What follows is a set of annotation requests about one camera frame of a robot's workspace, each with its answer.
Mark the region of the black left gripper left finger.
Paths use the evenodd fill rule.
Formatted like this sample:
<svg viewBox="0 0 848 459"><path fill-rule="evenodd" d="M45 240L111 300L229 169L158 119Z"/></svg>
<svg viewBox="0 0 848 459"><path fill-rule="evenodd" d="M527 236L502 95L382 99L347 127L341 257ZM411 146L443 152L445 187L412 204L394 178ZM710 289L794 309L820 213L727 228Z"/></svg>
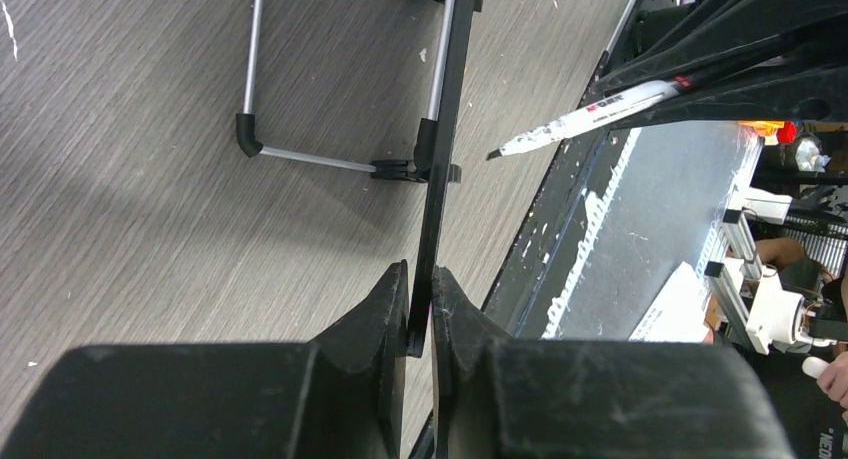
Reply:
<svg viewBox="0 0 848 459"><path fill-rule="evenodd" d="M395 458L407 265L306 342L89 345L47 372L5 458Z"/></svg>

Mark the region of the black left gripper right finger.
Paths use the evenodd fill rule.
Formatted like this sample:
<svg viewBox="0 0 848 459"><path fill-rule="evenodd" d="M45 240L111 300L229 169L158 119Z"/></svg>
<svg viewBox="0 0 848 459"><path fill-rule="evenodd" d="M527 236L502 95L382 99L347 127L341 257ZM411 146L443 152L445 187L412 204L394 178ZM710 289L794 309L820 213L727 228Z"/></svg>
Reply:
<svg viewBox="0 0 848 459"><path fill-rule="evenodd" d="M510 336L454 275L433 277L439 458L790 458L735 352L691 343Z"/></svg>

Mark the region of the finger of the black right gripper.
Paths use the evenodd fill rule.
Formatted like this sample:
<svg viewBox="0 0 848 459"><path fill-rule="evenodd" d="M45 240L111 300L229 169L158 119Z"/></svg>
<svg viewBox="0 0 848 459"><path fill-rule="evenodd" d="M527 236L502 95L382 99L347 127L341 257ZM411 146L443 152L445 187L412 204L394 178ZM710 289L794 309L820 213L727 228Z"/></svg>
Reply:
<svg viewBox="0 0 848 459"><path fill-rule="evenodd" d="M847 62L799 59L723 78L677 75L679 94L610 124L612 129L686 121L847 120Z"/></svg>
<svg viewBox="0 0 848 459"><path fill-rule="evenodd" d="M847 12L847 0L704 0L654 47L595 83L613 92L689 72Z"/></svg>

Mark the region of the white whiteboard marker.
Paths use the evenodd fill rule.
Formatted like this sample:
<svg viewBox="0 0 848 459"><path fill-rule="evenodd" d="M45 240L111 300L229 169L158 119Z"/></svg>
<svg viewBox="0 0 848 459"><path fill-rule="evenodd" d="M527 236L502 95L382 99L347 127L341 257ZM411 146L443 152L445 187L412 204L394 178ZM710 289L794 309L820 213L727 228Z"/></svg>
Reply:
<svg viewBox="0 0 848 459"><path fill-rule="evenodd" d="M519 134L491 151L486 160L524 154L555 142L572 139L682 95L694 85L692 79L683 75L641 83Z"/></svg>

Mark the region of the small black-framed whiteboard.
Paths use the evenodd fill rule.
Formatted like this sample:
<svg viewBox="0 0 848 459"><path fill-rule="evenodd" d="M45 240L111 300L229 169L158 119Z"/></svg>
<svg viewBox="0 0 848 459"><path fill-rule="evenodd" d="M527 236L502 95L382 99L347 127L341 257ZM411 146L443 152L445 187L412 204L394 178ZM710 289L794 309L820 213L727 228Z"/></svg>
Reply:
<svg viewBox="0 0 848 459"><path fill-rule="evenodd" d="M406 354L423 353L432 281L449 184L461 180L461 169L452 161L456 124L464 82L472 21L484 0L432 0L444 6L431 81L427 113L419 122L413 156L409 160L378 160L370 164L297 153L261 143L256 135L253 101L257 85L263 0L253 0L243 104L235 116L235 138L242 153L324 165L369 174L386 181L424 183L427 186L415 278L406 326Z"/></svg>

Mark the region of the person hand in background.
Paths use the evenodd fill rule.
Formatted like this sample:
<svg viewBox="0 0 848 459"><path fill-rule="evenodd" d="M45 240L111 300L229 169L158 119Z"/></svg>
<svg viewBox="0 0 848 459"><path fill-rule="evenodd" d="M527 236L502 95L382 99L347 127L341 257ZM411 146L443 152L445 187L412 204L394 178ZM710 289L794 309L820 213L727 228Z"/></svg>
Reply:
<svg viewBox="0 0 848 459"><path fill-rule="evenodd" d="M831 362L807 357L802 363L802 371L816 380L831 401L847 410L847 352L840 353Z"/></svg>

